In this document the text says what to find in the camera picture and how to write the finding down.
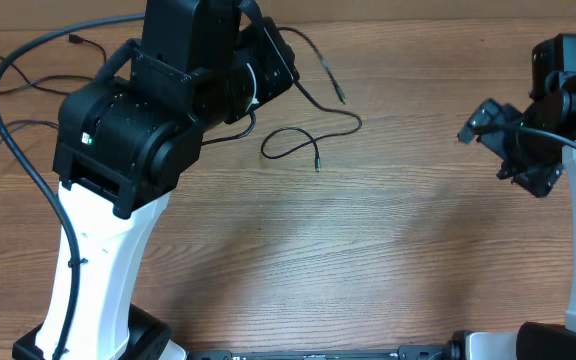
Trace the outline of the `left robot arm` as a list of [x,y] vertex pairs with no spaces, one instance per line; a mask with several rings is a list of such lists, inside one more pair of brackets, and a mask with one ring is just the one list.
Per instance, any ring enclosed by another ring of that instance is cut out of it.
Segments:
[[291,48],[253,1],[151,1],[126,41],[58,113],[61,240],[45,320],[16,359],[183,359],[132,302],[148,239],[205,133],[297,80]]

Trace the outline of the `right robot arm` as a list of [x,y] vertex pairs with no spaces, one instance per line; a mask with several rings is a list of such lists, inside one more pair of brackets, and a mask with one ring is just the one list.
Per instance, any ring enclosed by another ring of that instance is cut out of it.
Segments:
[[576,34],[560,33],[532,50],[531,105],[519,111],[484,101],[459,131],[459,142],[497,155],[497,174],[536,198],[566,175],[572,201],[573,275],[562,325],[526,322],[513,332],[460,331],[433,359],[576,359]]

